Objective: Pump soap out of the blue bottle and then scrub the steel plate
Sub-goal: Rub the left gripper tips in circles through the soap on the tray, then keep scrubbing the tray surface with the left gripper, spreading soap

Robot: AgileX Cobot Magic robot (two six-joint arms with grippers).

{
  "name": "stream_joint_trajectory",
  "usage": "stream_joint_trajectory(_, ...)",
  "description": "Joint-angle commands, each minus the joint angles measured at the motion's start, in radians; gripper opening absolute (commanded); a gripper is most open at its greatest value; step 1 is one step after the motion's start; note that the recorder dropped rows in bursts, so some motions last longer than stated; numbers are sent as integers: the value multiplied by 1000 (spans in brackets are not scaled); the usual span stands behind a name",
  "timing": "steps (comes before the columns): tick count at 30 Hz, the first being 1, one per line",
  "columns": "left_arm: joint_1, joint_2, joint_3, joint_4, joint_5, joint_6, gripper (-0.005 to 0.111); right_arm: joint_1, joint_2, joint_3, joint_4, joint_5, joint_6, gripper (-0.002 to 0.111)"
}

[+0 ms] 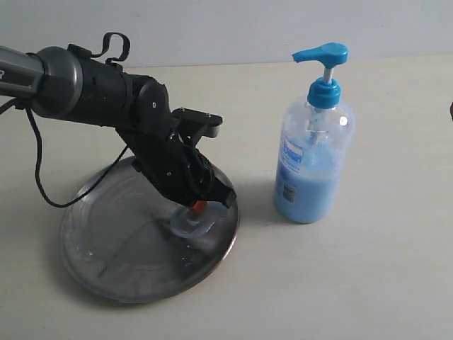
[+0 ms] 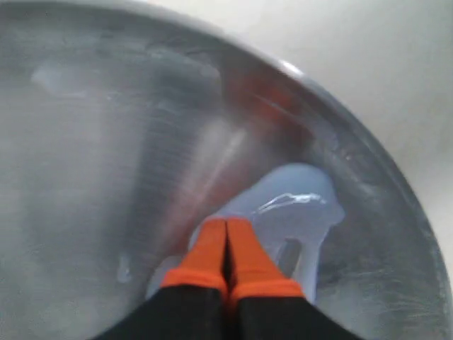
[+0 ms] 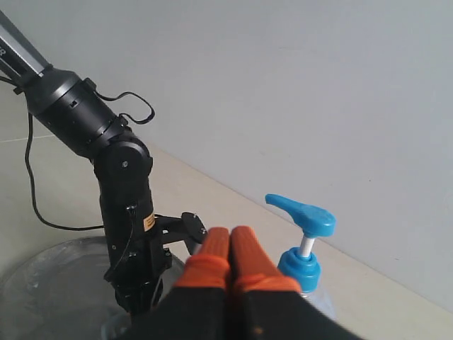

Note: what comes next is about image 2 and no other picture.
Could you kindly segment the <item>left gripper orange-tipped right finger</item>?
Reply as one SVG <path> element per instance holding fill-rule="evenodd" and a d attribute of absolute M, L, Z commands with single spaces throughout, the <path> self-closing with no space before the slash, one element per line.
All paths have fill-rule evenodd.
<path fill-rule="evenodd" d="M 231 262 L 229 305 L 237 339 L 353 339 L 311 305 L 295 280 L 285 277 L 267 255 L 252 225 L 226 220 Z"/>

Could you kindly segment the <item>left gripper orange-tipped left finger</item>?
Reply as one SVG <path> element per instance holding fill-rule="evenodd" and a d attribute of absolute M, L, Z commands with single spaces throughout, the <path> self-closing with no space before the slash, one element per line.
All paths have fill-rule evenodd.
<path fill-rule="evenodd" d="M 223 339 L 227 283 L 225 220 L 205 222 L 158 291 L 97 339 Z"/>

